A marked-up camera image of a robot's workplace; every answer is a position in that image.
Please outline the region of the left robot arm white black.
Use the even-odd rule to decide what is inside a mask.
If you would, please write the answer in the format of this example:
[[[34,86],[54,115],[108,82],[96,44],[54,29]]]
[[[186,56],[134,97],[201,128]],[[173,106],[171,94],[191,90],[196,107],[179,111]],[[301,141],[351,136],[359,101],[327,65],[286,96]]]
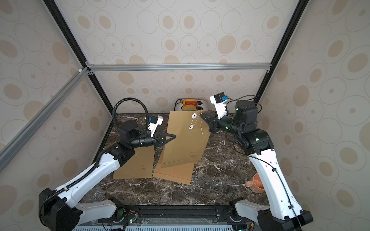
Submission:
[[[134,120],[125,121],[117,128],[120,140],[101,152],[91,166],[56,189],[46,188],[40,193],[40,222],[51,231],[72,231],[80,224],[116,216],[119,205],[113,199],[87,204],[80,200],[107,175],[125,165],[136,148],[158,148],[176,138],[174,134],[157,131],[157,126],[150,123],[142,128]]]

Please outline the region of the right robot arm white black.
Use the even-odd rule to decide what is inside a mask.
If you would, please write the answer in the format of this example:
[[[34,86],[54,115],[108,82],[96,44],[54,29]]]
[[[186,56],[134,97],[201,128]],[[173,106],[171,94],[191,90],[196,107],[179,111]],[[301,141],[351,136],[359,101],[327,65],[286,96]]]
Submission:
[[[234,115],[229,116],[227,100],[222,94],[212,96],[216,111],[201,114],[201,118],[210,133],[223,130],[232,135],[232,144],[237,144],[254,165],[269,202],[261,206],[246,199],[235,200],[231,204],[237,217],[251,220],[262,231],[301,231],[313,217],[302,209],[284,179],[270,136],[257,127],[257,104],[237,101]]]

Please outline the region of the brown file envelope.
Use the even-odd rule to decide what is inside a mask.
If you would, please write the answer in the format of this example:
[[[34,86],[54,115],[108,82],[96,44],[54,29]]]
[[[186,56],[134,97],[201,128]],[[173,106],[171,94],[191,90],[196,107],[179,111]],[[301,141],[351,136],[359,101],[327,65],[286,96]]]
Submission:
[[[171,111],[167,132],[176,138],[165,145],[162,167],[201,161],[210,132],[200,115],[203,111]]]
[[[195,163],[187,163],[173,167],[162,167],[164,152],[162,151],[156,168],[154,178],[190,185]]]
[[[152,178],[155,149],[153,146],[135,148],[135,155],[113,174],[113,179]]]

